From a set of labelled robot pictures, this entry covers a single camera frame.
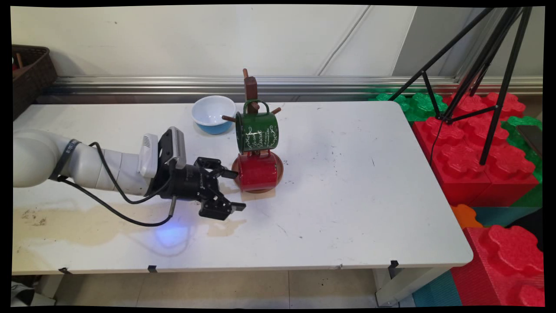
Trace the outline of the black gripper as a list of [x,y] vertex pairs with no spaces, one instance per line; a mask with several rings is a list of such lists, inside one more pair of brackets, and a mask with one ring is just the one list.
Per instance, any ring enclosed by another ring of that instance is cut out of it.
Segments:
[[234,212],[243,211],[246,204],[217,196],[217,178],[234,180],[238,175],[238,172],[223,166],[219,159],[198,157],[193,166],[169,170],[163,176],[162,184],[169,183],[159,196],[163,199],[176,197],[178,200],[199,201],[199,216],[224,221]]

